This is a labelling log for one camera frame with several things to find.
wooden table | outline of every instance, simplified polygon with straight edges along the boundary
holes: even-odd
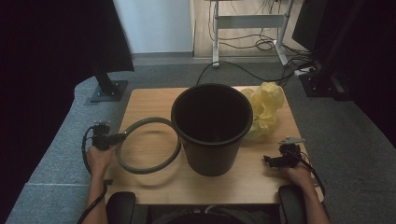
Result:
[[[255,87],[237,87],[242,90]],[[176,98],[186,88],[138,89],[132,92],[120,126],[120,133],[131,124],[149,117],[170,119]],[[107,169],[112,179],[106,199],[118,191],[132,191],[138,204],[236,204],[279,203],[277,190],[289,180],[276,168],[262,161],[262,156],[278,157],[278,141],[287,135],[300,137],[287,100],[277,111],[275,132],[254,141],[242,141],[233,168],[224,175],[208,177],[195,173],[183,148],[177,158],[159,172],[134,175],[125,171],[116,157]],[[152,123],[131,133],[122,146],[122,157],[131,166],[149,168],[165,161],[175,150],[177,135],[168,126]],[[300,144],[306,153],[304,144]],[[323,200],[317,187],[320,200]]]

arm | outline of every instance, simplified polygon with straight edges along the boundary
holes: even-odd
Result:
[[[290,180],[303,191],[307,223],[330,223],[330,220],[319,201],[318,194],[315,191],[311,172],[309,172],[309,170],[299,162],[296,167],[287,168],[286,173]]]
[[[101,151],[96,147],[90,147],[88,150],[87,159],[91,167],[92,177],[90,192],[88,194],[87,201],[85,202],[85,208],[90,206],[91,203],[102,194],[106,169],[110,164],[114,151],[119,146],[120,145],[112,146],[106,151]],[[107,224],[106,204],[104,199],[102,199],[102,201],[91,210],[82,223]]]

black chair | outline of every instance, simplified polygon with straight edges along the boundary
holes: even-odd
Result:
[[[301,189],[295,185],[287,185],[280,187],[278,193],[287,224],[305,224],[305,204]],[[132,224],[134,201],[135,196],[132,192],[117,192],[113,194],[106,206],[108,223]],[[184,218],[189,218],[188,216],[190,215],[177,218],[177,220],[171,223],[183,223]],[[198,215],[195,217],[195,220],[205,220],[205,217],[199,217]]]

gray rubber ring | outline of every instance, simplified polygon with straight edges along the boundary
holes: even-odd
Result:
[[[147,118],[147,119],[141,119],[138,122],[134,123],[133,125],[129,126],[126,130],[125,130],[125,134],[126,137],[128,137],[128,135],[130,133],[132,133],[134,130],[136,130],[137,128],[149,124],[149,123],[163,123],[168,125],[169,127],[171,127],[172,129],[174,129],[172,122],[169,119],[164,119],[164,118]],[[117,156],[117,160],[119,161],[119,164],[128,172],[132,173],[132,174],[136,174],[136,175],[147,175],[147,174],[151,174],[154,172],[157,172],[163,168],[165,168],[167,165],[169,165],[178,155],[178,153],[180,152],[181,149],[181,142],[180,139],[177,135],[177,146],[175,148],[175,151],[173,152],[173,154],[163,163],[151,167],[151,168],[146,168],[146,169],[139,169],[139,168],[134,168],[128,164],[125,163],[125,161],[122,159],[121,157],[121,147],[118,148],[116,150],[116,156]]]

metal stand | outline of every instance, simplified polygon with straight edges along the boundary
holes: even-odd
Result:
[[[317,74],[301,75],[300,80],[303,84],[306,96],[310,97],[333,97],[335,100],[350,100],[347,82],[342,79],[340,74],[334,73],[335,60],[339,49],[342,47],[347,32],[360,12],[364,0],[357,0],[347,16],[343,26],[332,44],[332,48]]]
[[[289,0],[288,10],[284,15],[236,15],[219,16],[219,0],[216,0],[215,19],[213,29],[215,32],[213,41],[213,66],[219,67],[219,29],[239,28],[280,28],[277,40],[274,40],[276,53],[283,66],[288,64],[288,59],[282,49],[283,37],[288,26],[291,8],[294,0]]]
[[[98,81],[91,103],[99,102],[118,102],[128,84],[126,80],[111,81],[107,73],[102,71],[98,64],[94,61],[92,63],[92,72]]]

